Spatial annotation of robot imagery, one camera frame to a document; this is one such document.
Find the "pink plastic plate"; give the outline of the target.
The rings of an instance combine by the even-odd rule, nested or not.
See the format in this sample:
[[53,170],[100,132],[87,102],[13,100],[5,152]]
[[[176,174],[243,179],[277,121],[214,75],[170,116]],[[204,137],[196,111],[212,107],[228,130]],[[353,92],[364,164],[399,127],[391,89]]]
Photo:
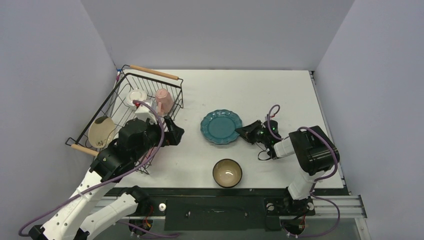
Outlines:
[[147,153],[140,159],[139,163],[143,166],[149,164],[155,157],[157,149],[157,147],[152,147],[151,149],[149,149]]

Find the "cream and black small plate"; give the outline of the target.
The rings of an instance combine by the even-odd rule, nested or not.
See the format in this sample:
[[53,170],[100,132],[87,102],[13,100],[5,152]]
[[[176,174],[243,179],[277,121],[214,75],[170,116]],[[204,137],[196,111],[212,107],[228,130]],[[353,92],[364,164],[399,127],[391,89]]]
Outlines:
[[107,116],[101,116],[94,120],[88,129],[88,141],[97,149],[106,147],[115,136],[116,125]]

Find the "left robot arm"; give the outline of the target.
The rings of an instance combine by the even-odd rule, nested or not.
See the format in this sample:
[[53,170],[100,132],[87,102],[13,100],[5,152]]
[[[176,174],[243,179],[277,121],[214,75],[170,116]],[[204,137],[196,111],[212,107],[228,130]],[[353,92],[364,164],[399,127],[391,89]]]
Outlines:
[[163,121],[132,119],[119,130],[118,137],[100,151],[73,195],[54,210],[44,224],[29,230],[33,240],[92,240],[121,218],[135,213],[143,215],[149,209],[147,195],[138,186],[129,188],[121,197],[101,210],[92,209],[120,180],[143,166],[137,162],[160,147],[177,146],[184,129],[166,116]]

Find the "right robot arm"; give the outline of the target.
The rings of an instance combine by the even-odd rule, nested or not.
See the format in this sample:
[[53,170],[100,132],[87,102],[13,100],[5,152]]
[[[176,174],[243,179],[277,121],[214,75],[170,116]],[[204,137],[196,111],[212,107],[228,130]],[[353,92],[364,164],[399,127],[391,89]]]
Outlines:
[[318,126],[298,129],[282,137],[275,120],[255,121],[236,130],[243,140],[250,144],[262,144],[266,160],[277,160],[295,156],[299,173],[284,190],[282,209],[289,214],[304,213],[308,210],[308,199],[324,174],[333,170],[340,161],[340,155],[328,136]]

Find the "white cup with black rim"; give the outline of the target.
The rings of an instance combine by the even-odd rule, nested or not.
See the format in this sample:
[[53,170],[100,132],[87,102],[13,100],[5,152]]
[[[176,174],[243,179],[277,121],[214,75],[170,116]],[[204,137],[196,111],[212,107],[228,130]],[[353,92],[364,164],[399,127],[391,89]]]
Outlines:
[[133,101],[145,101],[147,97],[148,95],[144,90],[134,89],[126,95],[124,103],[129,108],[136,108]]

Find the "light pink mug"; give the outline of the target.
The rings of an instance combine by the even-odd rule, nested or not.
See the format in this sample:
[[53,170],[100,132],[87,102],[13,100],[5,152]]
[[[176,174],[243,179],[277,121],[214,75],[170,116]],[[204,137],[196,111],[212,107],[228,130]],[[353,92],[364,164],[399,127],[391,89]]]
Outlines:
[[174,105],[173,98],[171,93],[165,89],[158,89],[155,93],[155,101],[156,101],[156,112],[160,116],[165,116],[168,114]]

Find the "black bowl cream inside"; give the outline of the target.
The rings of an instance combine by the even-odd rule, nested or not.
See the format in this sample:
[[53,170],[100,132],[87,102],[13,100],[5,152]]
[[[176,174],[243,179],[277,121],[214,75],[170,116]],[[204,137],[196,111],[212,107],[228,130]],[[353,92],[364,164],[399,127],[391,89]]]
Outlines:
[[217,185],[222,188],[237,186],[243,177],[243,170],[238,162],[225,158],[219,160],[212,169],[212,176]]

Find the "teal scalloped ceramic plate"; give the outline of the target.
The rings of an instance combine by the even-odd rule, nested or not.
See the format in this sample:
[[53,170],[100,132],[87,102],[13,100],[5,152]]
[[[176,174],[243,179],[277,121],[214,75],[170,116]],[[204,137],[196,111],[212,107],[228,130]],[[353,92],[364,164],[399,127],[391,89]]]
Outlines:
[[203,137],[216,145],[234,142],[239,134],[236,129],[243,126],[240,116],[228,109],[217,109],[207,113],[200,122]]

